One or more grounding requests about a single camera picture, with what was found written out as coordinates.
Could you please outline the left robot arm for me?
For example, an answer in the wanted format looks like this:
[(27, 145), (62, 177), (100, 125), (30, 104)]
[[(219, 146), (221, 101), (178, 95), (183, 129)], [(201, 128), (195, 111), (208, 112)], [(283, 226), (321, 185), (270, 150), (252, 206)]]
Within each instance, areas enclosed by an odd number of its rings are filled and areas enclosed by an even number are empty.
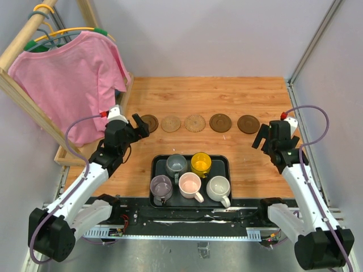
[(107, 118), (105, 137), (89, 159), (81, 157), (86, 166), (73, 184), (46, 209), (35, 208), (29, 215), (28, 246), (31, 260), (42, 265), (35, 252), (48, 260), (64, 261), (75, 243), (102, 221), (115, 224), (121, 219), (120, 201), (104, 194), (89, 207), (83, 205), (91, 194), (105, 183), (125, 163), (132, 143), (150, 135), (149, 126), (138, 114), (133, 114), (133, 127), (120, 113), (101, 112)]

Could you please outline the grey ceramic mug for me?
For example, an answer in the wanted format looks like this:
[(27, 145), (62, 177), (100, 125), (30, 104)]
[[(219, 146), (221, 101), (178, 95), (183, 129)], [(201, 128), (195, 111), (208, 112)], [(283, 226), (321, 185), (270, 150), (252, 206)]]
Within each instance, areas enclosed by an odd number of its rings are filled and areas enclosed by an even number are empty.
[(179, 178), (188, 170), (188, 163), (186, 158), (181, 154), (173, 154), (168, 157), (166, 161), (166, 172), (178, 185)]

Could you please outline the woven rattan coaster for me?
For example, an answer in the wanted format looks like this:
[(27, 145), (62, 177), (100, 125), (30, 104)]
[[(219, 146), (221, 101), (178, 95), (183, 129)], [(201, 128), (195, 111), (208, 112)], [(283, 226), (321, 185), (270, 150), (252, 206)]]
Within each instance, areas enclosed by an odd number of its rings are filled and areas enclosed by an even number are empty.
[(198, 133), (204, 130), (206, 122), (200, 114), (192, 114), (184, 120), (184, 126), (188, 131)]
[(177, 131), (180, 126), (181, 120), (176, 116), (166, 116), (161, 122), (162, 129), (168, 133)]

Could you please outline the yellow glass mug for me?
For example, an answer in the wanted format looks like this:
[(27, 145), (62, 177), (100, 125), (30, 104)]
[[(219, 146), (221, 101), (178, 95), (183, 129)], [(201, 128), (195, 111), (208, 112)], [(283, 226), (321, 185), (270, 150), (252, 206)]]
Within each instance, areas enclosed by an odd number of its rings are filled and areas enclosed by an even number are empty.
[(211, 157), (204, 153), (198, 152), (191, 159), (191, 171), (201, 179), (207, 178), (212, 167)]

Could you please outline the pink ceramic mug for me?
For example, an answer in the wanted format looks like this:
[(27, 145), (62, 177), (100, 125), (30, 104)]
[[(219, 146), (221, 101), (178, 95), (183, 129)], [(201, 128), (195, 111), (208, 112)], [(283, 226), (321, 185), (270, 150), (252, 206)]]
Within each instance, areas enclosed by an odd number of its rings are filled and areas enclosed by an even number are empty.
[(200, 193), (201, 179), (197, 174), (187, 172), (179, 179), (179, 191), (186, 199), (195, 199), (199, 203), (204, 202), (204, 197)]

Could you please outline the brown wooden coaster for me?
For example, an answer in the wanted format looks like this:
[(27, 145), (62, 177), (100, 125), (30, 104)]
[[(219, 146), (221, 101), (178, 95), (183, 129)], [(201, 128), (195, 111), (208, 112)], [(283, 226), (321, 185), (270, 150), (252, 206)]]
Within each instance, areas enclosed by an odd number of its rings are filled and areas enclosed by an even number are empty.
[(237, 126), (245, 134), (254, 134), (259, 131), (260, 122), (252, 115), (244, 115), (238, 119)]
[(229, 116), (217, 113), (211, 116), (209, 126), (218, 133), (225, 133), (231, 129), (232, 121)]
[(141, 120), (148, 124), (149, 133), (153, 133), (154, 131), (156, 131), (159, 126), (158, 119), (151, 114), (145, 114), (141, 116)]

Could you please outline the cream ceramic mug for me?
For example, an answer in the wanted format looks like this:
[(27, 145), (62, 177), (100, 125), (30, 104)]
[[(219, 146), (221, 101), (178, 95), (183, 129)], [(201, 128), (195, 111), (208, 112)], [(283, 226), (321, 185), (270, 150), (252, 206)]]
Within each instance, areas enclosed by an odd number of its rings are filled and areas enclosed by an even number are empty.
[(231, 206), (231, 201), (229, 200), (231, 185), (227, 178), (223, 176), (211, 178), (207, 183), (206, 192), (210, 199), (222, 203), (225, 208)]

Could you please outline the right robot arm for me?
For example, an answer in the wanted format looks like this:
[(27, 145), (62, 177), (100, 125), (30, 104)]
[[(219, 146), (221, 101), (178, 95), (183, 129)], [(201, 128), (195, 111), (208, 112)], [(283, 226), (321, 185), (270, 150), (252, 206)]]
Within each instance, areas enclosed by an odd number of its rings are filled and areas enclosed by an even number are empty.
[(294, 254), (304, 270), (350, 266), (354, 235), (342, 228), (329, 211), (311, 174), (306, 155), (298, 149), (293, 133), (297, 120), (287, 117), (262, 124), (252, 144), (268, 155), (289, 184), (302, 218), (299, 219), (278, 197), (260, 201), (257, 220), (265, 227), (278, 226), (294, 244)]

